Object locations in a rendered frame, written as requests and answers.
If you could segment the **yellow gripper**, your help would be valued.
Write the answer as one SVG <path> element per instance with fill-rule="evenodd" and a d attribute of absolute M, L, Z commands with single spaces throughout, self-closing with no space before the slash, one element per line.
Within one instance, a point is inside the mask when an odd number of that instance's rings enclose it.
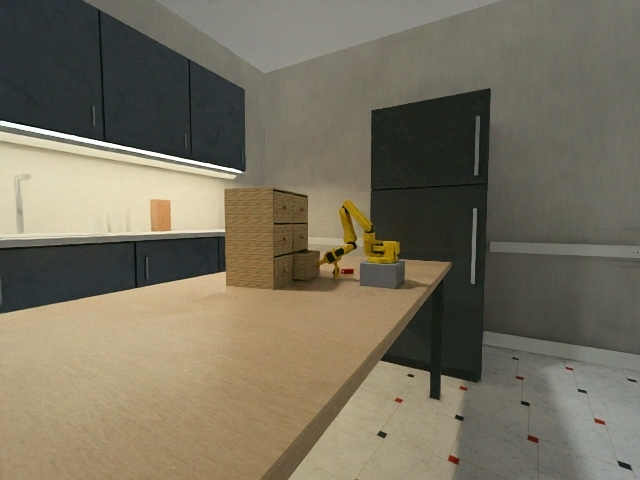
<path fill-rule="evenodd" d="M 322 264 L 328 263 L 328 264 L 334 264 L 335 269 L 333 271 L 334 277 L 333 279 L 337 279 L 339 277 L 339 271 L 340 271 L 340 267 L 337 265 L 337 262 L 341 260 L 340 258 L 336 258 L 335 254 L 334 254 L 334 248 L 332 248 L 331 251 L 328 251 L 324 254 L 324 258 L 320 261 L 318 261 L 314 266 L 320 266 Z"/>

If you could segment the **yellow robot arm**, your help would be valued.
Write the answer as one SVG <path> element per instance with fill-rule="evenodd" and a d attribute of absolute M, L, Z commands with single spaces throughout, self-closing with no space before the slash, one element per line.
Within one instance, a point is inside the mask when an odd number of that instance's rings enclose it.
<path fill-rule="evenodd" d="M 355 241 L 357 241 L 357 237 L 354 232 L 352 219 L 350 216 L 351 214 L 354 217 L 354 219 L 365 230 L 365 233 L 363 233 L 364 254 L 366 256 L 373 256 L 373 257 L 368 257 L 368 262 L 377 263 L 377 264 L 392 264 L 398 261 L 398 256 L 395 255 L 395 242 L 375 240 L 375 232 L 374 232 L 375 227 L 363 215 L 363 213 L 359 211 L 357 207 L 349 200 L 346 200 L 342 205 L 343 207 L 339 209 L 339 215 L 340 215 L 341 223 L 343 225 L 343 229 L 345 233 L 345 236 L 343 236 L 343 239 L 345 244 L 347 245 L 343 247 L 339 247 L 338 249 L 333 251 L 336 258 L 340 258 L 348 254 L 350 251 L 357 248 L 357 245 L 355 243 Z M 349 222 L 347 222 L 347 218 Z M 363 218 L 366 220 L 366 222 Z M 372 252 L 372 244 L 375 244 L 373 245 L 374 253 Z M 394 255 L 394 259 L 393 259 L 393 255 Z M 374 257 L 377 257 L 377 258 L 374 258 Z"/>

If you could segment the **wooden drawer front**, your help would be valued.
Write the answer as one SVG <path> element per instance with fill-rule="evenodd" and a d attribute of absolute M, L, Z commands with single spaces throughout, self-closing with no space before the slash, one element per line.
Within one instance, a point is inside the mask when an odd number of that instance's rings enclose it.
<path fill-rule="evenodd" d="M 292 225 L 274 224 L 274 254 L 292 251 Z"/>
<path fill-rule="evenodd" d="M 307 198 L 293 195 L 293 221 L 307 221 Z"/>
<path fill-rule="evenodd" d="M 293 252 L 293 279 L 309 280 L 320 274 L 319 250 L 300 250 Z"/>
<path fill-rule="evenodd" d="M 307 248 L 307 224 L 293 224 L 293 250 Z"/>
<path fill-rule="evenodd" d="M 274 287 L 282 285 L 292 279 L 292 255 L 282 254 L 274 256 Z"/>
<path fill-rule="evenodd" d="M 273 191 L 274 221 L 292 221 L 292 195 Z"/>

